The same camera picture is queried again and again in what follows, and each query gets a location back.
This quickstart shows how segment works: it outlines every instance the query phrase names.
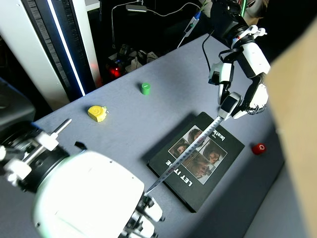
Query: table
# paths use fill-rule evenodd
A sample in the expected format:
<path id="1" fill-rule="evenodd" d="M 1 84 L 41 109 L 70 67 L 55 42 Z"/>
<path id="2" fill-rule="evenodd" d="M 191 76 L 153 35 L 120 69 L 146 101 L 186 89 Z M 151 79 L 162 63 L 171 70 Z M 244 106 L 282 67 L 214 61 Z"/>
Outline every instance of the table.
<path id="1" fill-rule="evenodd" d="M 177 50 L 70 103 L 36 123 L 53 131 L 66 118 L 72 123 L 58 137 L 69 153 L 77 153 L 76 140 L 90 150 L 119 162 L 148 188 L 157 177 L 148 160 L 200 112 L 217 115 L 216 86 L 208 84 L 202 36 Z M 226 47 L 214 38 L 206 44 L 210 63 Z M 251 83 L 238 64 L 231 91 L 245 93 Z M 140 92 L 151 84 L 151 94 Z M 107 106 L 107 118 L 96 123 L 87 115 L 92 105 Z M 156 224 L 161 238 L 239 238 L 244 235 L 283 163 L 283 154 L 269 107 L 258 115 L 228 119 L 222 126 L 245 148 L 198 213 L 190 213 L 164 185 L 151 195 L 161 205 L 166 221 Z M 253 155 L 252 143 L 265 143 L 267 152 Z M 5 238 L 37 238 L 31 221 L 33 195 L 0 182 L 0 234 Z"/>

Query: white light strip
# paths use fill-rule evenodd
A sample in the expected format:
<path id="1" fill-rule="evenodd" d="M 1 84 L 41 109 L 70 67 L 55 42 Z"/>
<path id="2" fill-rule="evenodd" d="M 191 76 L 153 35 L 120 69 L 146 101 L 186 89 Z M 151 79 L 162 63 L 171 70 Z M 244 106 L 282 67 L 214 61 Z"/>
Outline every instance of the white light strip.
<path id="1" fill-rule="evenodd" d="M 69 52 L 69 49 L 68 49 L 68 46 L 67 46 L 67 43 L 65 41 L 65 38 L 64 38 L 64 35 L 63 35 L 63 32 L 61 30 L 61 27 L 60 27 L 60 24 L 59 24 L 59 21 L 58 21 L 58 18 L 57 18 L 57 15 L 56 15 L 56 12 L 55 12 L 55 9 L 54 9 L 54 6 L 52 4 L 52 1 L 51 0 L 47 0 L 48 1 L 48 4 L 49 4 L 49 7 L 50 7 L 50 10 L 51 10 L 51 13 L 52 13 L 52 16 L 53 16 L 53 19 L 54 19 L 54 22 L 55 22 L 55 25 L 57 27 L 57 31 L 59 33 L 59 36 L 60 36 L 60 39 L 63 43 L 63 46 L 64 46 L 64 49 L 66 51 L 66 54 L 67 54 L 67 57 L 68 57 L 68 60 L 70 62 L 70 65 L 74 71 L 74 74 L 75 74 L 75 78 L 77 80 L 77 83 L 78 83 L 78 86 L 80 88 L 80 91 L 81 93 L 83 94 L 83 96 L 85 96 L 85 91 L 83 89 L 83 86 L 81 85 L 81 82 L 80 82 L 80 79 L 79 79 L 79 76 L 78 76 L 78 73 L 77 73 L 77 70 L 75 68 L 75 65 L 74 65 L 74 61 L 70 55 L 70 52 Z"/>

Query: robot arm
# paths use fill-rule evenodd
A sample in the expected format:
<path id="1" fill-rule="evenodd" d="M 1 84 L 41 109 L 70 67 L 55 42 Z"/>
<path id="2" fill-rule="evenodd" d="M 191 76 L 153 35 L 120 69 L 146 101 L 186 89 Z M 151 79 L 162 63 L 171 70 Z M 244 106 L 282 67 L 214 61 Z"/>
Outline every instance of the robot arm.
<path id="1" fill-rule="evenodd" d="M 234 61 L 238 61 L 245 75 L 252 80 L 243 102 L 236 107 L 232 117 L 237 119 L 245 114 L 257 114 L 265 110 L 268 94 L 263 84 L 270 70 L 255 38 L 266 34 L 265 29 L 256 25 L 248 26 L 240 15 L 240 5 L 235 0 L 213 0 L 211 21 L 213 35 L 230 49 L 220 52 L 220 62 L 213 64 L 209 74 L 209 83 L 219 86 L 218 103 L 230 94 L 233 79 Z"/>

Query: tape measure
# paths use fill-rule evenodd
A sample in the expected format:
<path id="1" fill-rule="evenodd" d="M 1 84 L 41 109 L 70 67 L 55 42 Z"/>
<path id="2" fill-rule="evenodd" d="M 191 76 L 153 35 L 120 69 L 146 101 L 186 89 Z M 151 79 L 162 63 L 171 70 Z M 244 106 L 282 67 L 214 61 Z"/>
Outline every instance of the tape measure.
<path id="1" fill-rule="evenodd" d="M 193 143 L 175 160 L 175 162 L 153 183 L 153 185 L 146 191 L 145 196 L 149 194 L 154 188 L 156 188 L 161 182 L 186 160 L 192 152 L 213 132 L 213 130 L 224 120 L 224 118 L 217 116 L 217 118 L 194 140 Z"/>

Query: black book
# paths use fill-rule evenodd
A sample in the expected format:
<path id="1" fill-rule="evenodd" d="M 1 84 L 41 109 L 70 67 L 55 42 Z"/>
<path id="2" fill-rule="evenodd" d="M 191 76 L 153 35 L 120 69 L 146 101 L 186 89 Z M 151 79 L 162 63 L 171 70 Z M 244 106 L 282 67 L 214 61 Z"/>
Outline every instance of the black book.
<path id="1" fill-rule="evenodd" d="M 200 113 L 148 166 L 162 175 L 212 121 L 206 113 Z M 197 212 L 243 148 L 237 138 L 218 126 L 164 182 L 192 212 Z"/>

